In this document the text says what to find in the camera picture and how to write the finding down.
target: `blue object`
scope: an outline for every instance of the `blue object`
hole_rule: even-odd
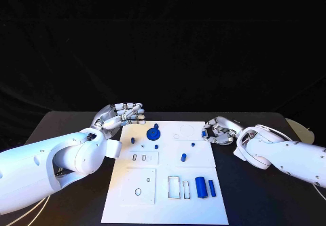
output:
[[[186,154],[182,154],[182,161],[186,161]]]
[[[215,187],[214,187],[212,180],[209,180],[209,189],[211,189],[212,197],[215,197],[217,196],[217,193],[215,193]]]
[[[206,183],[205,183],[205,178],[198,177],[195,178],[196,181],[196,188],[198,188],[198,197],[201,199],[208,197],[208,189],[206,189]]]
[[[147,136],[149,140],[157,140],[160,138],[160,135],[162,135],[162,133],[157,128],[150,128],[147,130],[146,136]]]

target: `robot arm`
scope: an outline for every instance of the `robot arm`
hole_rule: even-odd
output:
[[[208,136],[212,127],[217,137]],[[202,130],[202,138],[212,143],[228,145],[237,138],[234,155],[260,169],[273,164],[279,170],[306,182],[326,187],[326,149],[323,147],[289,141],[271,132],[271,128],[257,125],[243,128],[238,122],[224,117],[212,119]]]
[[[121,142],[108,140],[118,127],[144,124],[142,104],[108,105],[81,132],[43,140],[0,153],[0,215],[48,197],[94,173],[104,157],[118,158]],[[58,175],[54,163],[69,173]]]

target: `white board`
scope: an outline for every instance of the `white board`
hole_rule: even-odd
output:
[[[159,140],[150,141],[146,132],[153,128],[155,123],[159,124],[162,136]],[[120,139],[123,148],[114,165],[103,223],[228,224],[211,144],[201,138],[204,125],[205,122],[198,121],[147,121],[146,125],[123,127]],[[131,137],[136,139],[134,144],[130,142]],[[142,163],[134,166],[134,163],[130,162],[133,161],[131,152],[153,152],[155,157],[155,152],[157,152],[159,164],[156,165],[152,162],[152,165]],[[182,153],[188,153],[185,162],[180,162]],[[153,204],[143,204],[137,201],[137,198],[131,201],[133,204],[124,203],[124,197],[131,200],[136,196],[136,186],[126,183],[129,178],[126,175],[127,168],[156,169]],[[180,199],[169,199],[168,177],[179,177]],[[205,199],[198,198],[196,177],[205,177],[206,180],[209,196]],[[217,197],[211,196],[209,180],[214,181]],[[185,199],[183,181],[189,182],[186,193],[191,193],[191,199]]]

